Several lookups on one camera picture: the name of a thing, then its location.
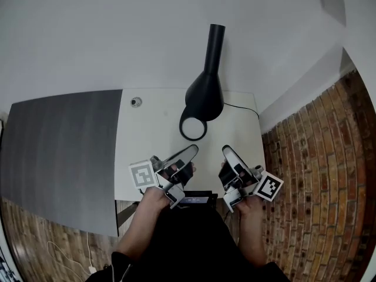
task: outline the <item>black shirt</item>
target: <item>black shirt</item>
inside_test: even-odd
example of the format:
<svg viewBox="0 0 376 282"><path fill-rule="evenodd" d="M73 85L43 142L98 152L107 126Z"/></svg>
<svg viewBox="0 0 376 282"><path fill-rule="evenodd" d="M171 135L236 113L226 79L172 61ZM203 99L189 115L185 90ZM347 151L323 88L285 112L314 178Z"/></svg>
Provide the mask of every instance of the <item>black shirt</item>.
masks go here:
<svg viewBox="0 0 376 282"><path fill-rule="evenodd" d="M150 246L139 261L134 263L117 252L111 259L112 266L91 275L87 282L120 282L122 278L288 281L275 263L254 268L241 254L221 216L209 206L163 212Z"/></svg>

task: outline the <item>brick wall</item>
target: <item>brick wall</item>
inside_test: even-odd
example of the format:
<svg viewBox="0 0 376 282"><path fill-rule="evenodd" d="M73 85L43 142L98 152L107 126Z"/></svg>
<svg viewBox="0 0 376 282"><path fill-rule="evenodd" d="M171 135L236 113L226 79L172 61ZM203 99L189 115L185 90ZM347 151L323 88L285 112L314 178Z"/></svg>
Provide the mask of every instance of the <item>brick wall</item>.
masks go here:
<svg viewBox="0 0 376 282"><path fill-rule="evenodd" d="M284 180L265 204L268 258L294 281L359 281L376 244L376 113L357 72L263 135Z"/></svg>

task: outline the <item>black desk lamp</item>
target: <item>black desk lamp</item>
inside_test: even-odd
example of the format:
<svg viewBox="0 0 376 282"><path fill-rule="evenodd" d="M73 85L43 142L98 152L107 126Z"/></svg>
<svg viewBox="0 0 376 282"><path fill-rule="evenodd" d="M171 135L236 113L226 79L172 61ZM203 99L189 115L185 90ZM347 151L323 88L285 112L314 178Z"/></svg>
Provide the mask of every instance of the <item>black desk lamp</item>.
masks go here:
<svg viewBox="0 0 376 282"><path fill-rule="evenodd" d="M225 28L222 25L210 25L204 71L190 85L186 93L186 107L180 118L179 130L182 136L190 141L202 139L207 132L206 122L214 120L223 110L218 69ZM183 122L188 118L196 118L203 124L204 132L200 137L192 139L184 134Z"/></svg>

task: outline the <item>person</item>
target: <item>person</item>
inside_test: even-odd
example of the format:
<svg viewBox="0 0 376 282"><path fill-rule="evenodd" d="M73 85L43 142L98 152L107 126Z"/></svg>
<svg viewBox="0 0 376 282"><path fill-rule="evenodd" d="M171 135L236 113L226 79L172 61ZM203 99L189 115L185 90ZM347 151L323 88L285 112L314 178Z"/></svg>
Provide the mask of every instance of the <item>person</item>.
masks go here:
<svg viewBox="0 0 376 282"><path fill-rule="evenodd" d="M240 213L237 246L214 208L200 205L170 210L169 203L162 189L146 189L112 253L111 266L92 274L86 282L147 278L288 281L275 263L267 264L261 230L263 206L258 196L236 204Z"/></svg>

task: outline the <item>power plug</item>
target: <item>power plug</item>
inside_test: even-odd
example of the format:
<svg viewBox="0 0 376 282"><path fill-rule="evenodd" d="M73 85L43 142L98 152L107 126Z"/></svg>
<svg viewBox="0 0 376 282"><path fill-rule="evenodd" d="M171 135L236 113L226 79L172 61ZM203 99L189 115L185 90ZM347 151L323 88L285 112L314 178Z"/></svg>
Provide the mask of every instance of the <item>power plug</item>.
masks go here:
<svg viewBox="0 0 376 282"><path fill-rule="evenodd" d="M89 271L91 274L96 273L96 268L94 266L89 266Z"/></svg>

